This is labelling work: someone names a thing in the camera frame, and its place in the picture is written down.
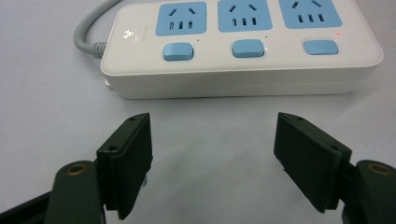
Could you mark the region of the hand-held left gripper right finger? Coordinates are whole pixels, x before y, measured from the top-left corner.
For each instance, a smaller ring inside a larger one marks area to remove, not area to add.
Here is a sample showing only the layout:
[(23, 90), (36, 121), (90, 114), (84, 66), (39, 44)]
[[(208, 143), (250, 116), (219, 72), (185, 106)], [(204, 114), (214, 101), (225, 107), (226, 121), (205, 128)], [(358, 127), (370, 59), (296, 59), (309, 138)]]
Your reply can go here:
[(349, 165), (350, 148), (307, 119), (279, 112), (274, 154), (319, 212), (337, 207), (340, 176)]

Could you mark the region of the white blue power strip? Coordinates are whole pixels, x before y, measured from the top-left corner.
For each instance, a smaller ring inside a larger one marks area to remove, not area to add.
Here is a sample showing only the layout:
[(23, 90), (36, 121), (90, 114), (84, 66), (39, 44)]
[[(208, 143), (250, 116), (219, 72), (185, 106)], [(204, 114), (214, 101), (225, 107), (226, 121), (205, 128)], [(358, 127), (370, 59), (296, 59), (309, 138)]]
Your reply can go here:
[(126, 99), (336, 94), (382, 60), (354, 0), (190, 0), (122, 8), (101, 69)]

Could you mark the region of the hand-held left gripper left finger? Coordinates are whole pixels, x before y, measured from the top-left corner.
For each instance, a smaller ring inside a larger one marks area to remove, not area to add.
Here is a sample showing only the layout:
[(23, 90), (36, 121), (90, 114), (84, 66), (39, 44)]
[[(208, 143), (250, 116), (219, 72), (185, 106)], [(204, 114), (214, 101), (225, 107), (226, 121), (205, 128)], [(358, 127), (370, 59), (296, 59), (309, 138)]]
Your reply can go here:
[(129, 216), (153, 160), (149, 113), (126, 119), (96, 151), (102, 202), (120, 220)]

